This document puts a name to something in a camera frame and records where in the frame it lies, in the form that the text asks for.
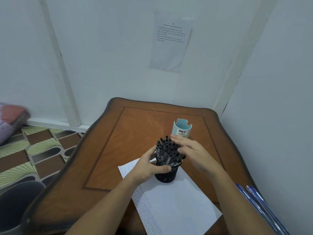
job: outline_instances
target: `light blue pen holder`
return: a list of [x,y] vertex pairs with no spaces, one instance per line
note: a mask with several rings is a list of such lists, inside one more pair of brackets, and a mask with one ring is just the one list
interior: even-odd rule
[[177,119],[176,123],[174,121],[172,134],[182,135],[188,138],[192,126],[192,124],[190,126],[188,125],[188,120]]

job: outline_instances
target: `blue pen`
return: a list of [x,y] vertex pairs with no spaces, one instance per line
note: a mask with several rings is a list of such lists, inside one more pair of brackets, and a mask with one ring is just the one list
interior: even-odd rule
[[277,229],[274,226],[273,222],[271,219],[262,211],[260,206],[251,198],[251,196],[245,191],[245,189],[241,186],[236,184],[237,187],[239,188],[239,191],[244,194],[245,198],[248,198],[247,200],[250,201],[250,203],[256,208],[256,210],[264,217],[264,219],[268,222],[268,224],[272,227],[272,229],[277,233]]
[[247,191],[251,194],[257,201],[259,201],[260,205],[264,208],[264,210],[268,213],[268,215],[272,218],[275,226],[278,228],[279,232],[283,235],[290,235],[288,230],[284,227],[284,225],[279,221],[279,219],[275,216],[272,210],[268,207],[266,201],[263,197],[254,189],[252,186],[247,186]]

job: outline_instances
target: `hand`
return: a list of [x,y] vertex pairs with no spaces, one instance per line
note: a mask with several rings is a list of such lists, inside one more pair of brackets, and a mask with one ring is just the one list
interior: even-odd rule
[[178,152],[186,154],[199,171],[214,176],[217,172],[223,170],[221,165],[197,141],[175,134],[171,134],[171,140],[181,146],[178,148]]
[[145,154],[143,154],[134,168],[127,175],[133,179],[137,186],[147,181],[154,174],[167,173],[171,171],[170,166],[155,166],[156,161],[150,162],[150,160],[155,158],[155,149],[156,147],[153,146]]

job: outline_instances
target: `white wall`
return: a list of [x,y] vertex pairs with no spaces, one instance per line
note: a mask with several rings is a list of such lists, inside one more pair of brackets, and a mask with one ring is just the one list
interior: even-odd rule
[[35,118],[66,122],[29,18],[38,11],[37,0],[0,0],[0,102],[25,106]]
[[[91,125],[112,97],[210,108],[254,18],[256,0],[47,4],[81,122]],[[180,74],[148,68],[154,8],[195,19]]]
[[291,234],[313,234],[313,0],[279,0],[221,117]]

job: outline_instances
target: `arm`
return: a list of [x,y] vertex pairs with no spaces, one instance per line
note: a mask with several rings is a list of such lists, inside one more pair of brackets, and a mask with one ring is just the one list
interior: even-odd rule
[[150,160],[155,157],[155,146],[139,159],[127,176],[91,210],[85,213],[66,235],[111,235],[115,234],[137,186],[157,173],[166,173],[170,166],[155,166]]
[[173,142],[181,145],[178,152],[186,154],[193,165],[212,182],[231,235],[275,234],[256,209],[239,192],[221,165],[198,142],[180,135],[171,135],[171,137]]

